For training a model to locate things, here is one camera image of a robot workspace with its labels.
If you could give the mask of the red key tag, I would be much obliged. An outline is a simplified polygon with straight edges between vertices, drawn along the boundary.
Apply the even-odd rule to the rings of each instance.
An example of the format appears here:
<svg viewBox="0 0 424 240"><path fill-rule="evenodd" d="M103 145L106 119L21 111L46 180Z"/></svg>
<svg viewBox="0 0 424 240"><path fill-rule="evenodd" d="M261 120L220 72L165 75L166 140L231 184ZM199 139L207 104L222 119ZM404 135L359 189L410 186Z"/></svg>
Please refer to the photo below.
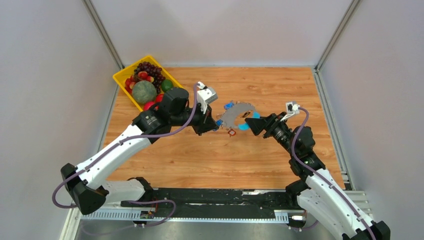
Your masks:
<svg viewBox="0 0 424 240"><path fill-rule="evenodd" d="M233 137L233 136L235 136L235 135L236 135L236 131L235 131L235 130L233 130L233 129L230 129L230 130L228 131L228 134L229 134L229 136L230 136L230 137Z"/></svg>

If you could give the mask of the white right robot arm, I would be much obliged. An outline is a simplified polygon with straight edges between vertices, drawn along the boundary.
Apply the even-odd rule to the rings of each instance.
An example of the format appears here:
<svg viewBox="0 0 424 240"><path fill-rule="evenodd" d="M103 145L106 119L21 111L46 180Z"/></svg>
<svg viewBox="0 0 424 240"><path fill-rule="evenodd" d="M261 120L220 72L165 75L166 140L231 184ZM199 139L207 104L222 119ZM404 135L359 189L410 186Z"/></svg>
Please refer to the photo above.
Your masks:
<svg viewBox="0 0 424 240"><path fill-rule="evenodd" d="M285 116L273 113L244 121L255 136L272 137L289 153L290 168L299 180L286 186L286 204L307 211L336 240L389 240L389 226L360 209L316 155L312 129L304 123L291 129Z"/></svg>

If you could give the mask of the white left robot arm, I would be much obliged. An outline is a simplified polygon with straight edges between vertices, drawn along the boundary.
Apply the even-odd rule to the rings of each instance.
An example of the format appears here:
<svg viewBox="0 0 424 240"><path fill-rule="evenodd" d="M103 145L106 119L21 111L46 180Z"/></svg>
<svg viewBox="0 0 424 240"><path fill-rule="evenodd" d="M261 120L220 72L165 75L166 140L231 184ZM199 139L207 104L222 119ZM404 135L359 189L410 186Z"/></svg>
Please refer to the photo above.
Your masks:
<svg viewBox="0 0 424 240"><path fill-rule="evenodd" d="M173 87L160 102L134 118L104 149L78 165L64 165L60 170L61 185L74 201L73 207L88 215L107 203L135 201L140 207L149 206L153 193L144 178L126 181L108 181L107 178L129 158L160 138L175 135L186 127L192 127L199 136L217 130L210 107L217 99L213 88L199 82L194 86L193 106L189 107L188 91Z"/></svg>

